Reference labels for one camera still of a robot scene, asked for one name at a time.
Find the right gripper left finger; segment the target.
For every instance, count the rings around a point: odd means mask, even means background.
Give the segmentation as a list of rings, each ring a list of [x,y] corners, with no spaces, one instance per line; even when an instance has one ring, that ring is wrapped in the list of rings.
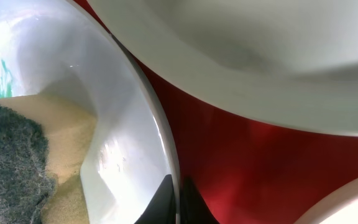
[[[173,180],[166,175],[144,213],[135,224],[176,224],[176,203]]]

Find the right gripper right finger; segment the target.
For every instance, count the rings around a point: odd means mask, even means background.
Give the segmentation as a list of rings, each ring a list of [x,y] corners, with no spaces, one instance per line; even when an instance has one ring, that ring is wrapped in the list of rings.
[[[181,224],[219,224],[189,177],[183,180],[180,206]]]

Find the yellow green sponge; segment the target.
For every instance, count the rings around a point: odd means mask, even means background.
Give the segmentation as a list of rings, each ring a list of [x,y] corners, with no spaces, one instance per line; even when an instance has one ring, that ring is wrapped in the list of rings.
[[[56,96],[0,98],[0,224],[82,224],[96,118]]]

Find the mint green plate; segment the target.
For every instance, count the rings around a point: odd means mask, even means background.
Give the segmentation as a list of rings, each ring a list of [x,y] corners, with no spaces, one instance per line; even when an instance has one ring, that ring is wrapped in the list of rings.
[[[358,136],[358,0],[92,0],[130,53],[213,106]]]

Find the light blue plate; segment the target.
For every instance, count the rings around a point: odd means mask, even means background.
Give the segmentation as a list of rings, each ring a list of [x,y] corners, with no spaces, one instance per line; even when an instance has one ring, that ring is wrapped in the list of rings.
[[[0,0],[0,98],[48,93],[93,113],[80,177],[91,223],[135,223],[180,169],[163,108],[128,51],[73,1]]]

